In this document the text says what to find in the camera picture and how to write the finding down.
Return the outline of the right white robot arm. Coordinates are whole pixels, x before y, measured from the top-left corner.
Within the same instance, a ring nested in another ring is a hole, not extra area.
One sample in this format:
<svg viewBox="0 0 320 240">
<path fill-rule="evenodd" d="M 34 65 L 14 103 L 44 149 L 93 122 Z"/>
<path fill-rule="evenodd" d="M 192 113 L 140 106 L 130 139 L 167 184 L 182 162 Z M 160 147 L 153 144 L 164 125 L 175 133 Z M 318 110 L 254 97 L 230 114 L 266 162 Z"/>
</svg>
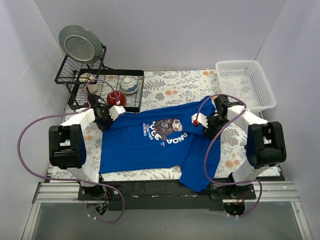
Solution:
<svg viewBox="0 0 320 240">
<path fill-rule="evenodd" d="M 214 113 L 215 120 L 210 121 L 207 116 L 201 113 L 201 109 L 212 98 L 215 98 L 214 106 L 217 112 Z M 234 96 L 218 93 L 207 97 L 197 113 L 192 116 L 192 122 L 195 126 L 202 125 L 203 132 L 206 134 L 211 134 L 213 130 L 218 129 L 206 150 L 203 172 L 211 183 L 226 186 L 227 195 L 232 199 L 243 195 L 244 186 L 255 182 L 262 172 L 287 159 L 281 123 L 267 121 L 256 116 L 247 109 L 246 103 Z M 231 123 L 236 124 L 247 134 L 246 160 L 236 171 L 231 173 L 231 182 L 219 183 L 208 175 L 207 160 L 213 144 Z"/>
</svg>

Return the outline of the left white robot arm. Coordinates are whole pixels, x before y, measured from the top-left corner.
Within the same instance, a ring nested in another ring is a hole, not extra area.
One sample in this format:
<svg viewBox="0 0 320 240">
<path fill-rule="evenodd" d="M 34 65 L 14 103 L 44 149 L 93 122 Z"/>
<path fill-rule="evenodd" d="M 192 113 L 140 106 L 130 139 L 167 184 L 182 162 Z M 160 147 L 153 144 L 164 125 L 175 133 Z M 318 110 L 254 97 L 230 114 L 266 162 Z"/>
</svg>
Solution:
<svg viewBox="0 0 320 240">
<path fill-rule="evenodd" d="M 95 123 L 101 131 L 109 129 L 113 122 L 125 112 L 123 106 L 107 106 L 100 97 L 87 97 L 90 108 L 81 108 L 65 122 L 49 128 L 49 161 L 54 167 L 66 170 L 85 188 L 95 200 L 106 196 L 106 187 L 101 184 L 101 175 L 87 162 L 87 150 L 83 131 Z"/>
</svg>

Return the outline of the blue printed t shirt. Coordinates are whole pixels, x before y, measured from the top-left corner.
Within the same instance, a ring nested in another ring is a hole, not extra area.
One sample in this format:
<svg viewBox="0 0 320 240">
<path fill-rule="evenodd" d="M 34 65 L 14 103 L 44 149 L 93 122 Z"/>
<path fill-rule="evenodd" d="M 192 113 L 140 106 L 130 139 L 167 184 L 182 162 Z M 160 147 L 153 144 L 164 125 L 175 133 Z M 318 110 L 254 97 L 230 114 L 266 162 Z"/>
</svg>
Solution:
<svg viewBox="0 0 320 240">
<path fill-rule="evenodd" d="M 180 166 L 179 182 L 202 192 L 209 185 L 203 170 L 206 151 L 211 140 L 201 126 L 192 124 L 204 100 L 187 104 L 124 113 L 102 134 L 99 171 L 102 174 Z M 201 113 L 215 112 L 211 100 Z M 208 155 L 206 168 L 214 177 L 221 158 L 221 141 L 217 139 Z"/>
</svg>

